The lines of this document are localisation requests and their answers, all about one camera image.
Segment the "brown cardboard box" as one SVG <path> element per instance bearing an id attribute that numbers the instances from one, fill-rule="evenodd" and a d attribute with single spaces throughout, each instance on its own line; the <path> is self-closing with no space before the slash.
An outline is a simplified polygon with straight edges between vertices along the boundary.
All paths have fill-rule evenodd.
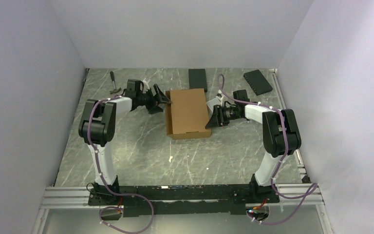
<path id="1" fill-rule="evenodd" d="M 203 88 L 169 90 L 165 95 L 171 101 L 165 105 L 168 137 L 179 140 L 211 136 L 211 130 L 205 128 L 209 113 Z"/>

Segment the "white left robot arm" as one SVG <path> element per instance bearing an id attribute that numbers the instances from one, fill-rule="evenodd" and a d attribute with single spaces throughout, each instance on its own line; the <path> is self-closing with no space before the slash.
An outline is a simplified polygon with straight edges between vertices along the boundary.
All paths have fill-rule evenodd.
<path id="1" fill-rule="evenodd" d="M 149 87 L 144 80 L 129 79 L 122 94 L 86 101 L 78 134 L 87 144 L 95 167 L 93 190 L 109 205 L 117 203 L 121 192 L 112 164 L 110 142 L 115 135 L 116 117 L 144 106 L 150 115 L 163 112 L 161 104 L 171 104 L 158 85 Z"/>

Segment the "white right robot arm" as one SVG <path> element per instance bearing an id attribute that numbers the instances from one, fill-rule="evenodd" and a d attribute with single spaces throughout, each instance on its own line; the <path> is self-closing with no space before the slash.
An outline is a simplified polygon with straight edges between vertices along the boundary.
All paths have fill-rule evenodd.
<path id="1" fill-rule="evenodd" d="M 230 121 L 245 118 L 262 125 L 262 139 L 265 154 L 254 174 L 256 185 L 249 188 L 249 197 L 261 202 L 268 195 L 265 186 L 270 186 L 278 172 L 279 164 L 301 147 L 301 136 L 292 109 L 277 109 L 250 102 L 246 90 L 233 92 L 234 103 L 225 101 L 214 105 L 206 129 L 227 126 Z"/>

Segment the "white grey router box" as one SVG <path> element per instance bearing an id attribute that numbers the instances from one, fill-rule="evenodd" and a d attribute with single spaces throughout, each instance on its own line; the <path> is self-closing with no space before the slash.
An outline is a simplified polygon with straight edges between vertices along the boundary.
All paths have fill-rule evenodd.
<path id="1" fill-rule="evenodd" d="M 220 102 L 220 99 L 218 99 L 218 98 L 213 98 L 213 99 L 207 101 L 206 105 L 207 105 L 207 108 L 208 108 L 208 111 L 209 111 L 209 115 L 213 114 L 214 106 L 220 105 L 220 104 L 221 104 L 221 102 Z"/>

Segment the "small black box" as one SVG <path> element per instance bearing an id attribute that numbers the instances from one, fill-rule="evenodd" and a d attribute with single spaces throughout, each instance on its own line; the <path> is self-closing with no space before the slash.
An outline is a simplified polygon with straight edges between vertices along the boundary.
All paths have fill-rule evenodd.
<path id="1" fill-rule="evenodd" d="M 188 82 L 190 89 L 202 88 L 206 93 L 208 90 L 206 70 L 205 69 L 189 69 L 188 70 Z"/>

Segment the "black hammer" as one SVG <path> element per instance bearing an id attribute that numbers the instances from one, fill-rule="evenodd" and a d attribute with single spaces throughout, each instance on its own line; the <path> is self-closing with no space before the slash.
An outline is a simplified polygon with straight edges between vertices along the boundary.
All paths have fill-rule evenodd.
<path id="1" fill-rule="evenodd" d="M 116 85 L 115 75 L 114 75 L 113 71 L 110 71 L 110 78 L 111 78 L 112 85 L 113 85 L 113 89 L 110 90 L 110 94 L 113 95 L 113 94 L 119 93 L 121 91 L 121 88 L 118 88 L 117 85 Z"/>

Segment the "black flat network switch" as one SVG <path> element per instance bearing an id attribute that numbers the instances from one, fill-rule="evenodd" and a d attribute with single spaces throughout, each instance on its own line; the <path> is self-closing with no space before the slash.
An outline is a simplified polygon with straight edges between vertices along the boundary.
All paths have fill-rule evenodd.
<path id="1" fill-rule="evenodd" d="M 260 70 L 246 72 L 243 74 L 243 78 L 257 96 L 269 93 L 273 90 L 273 87 Z"/>

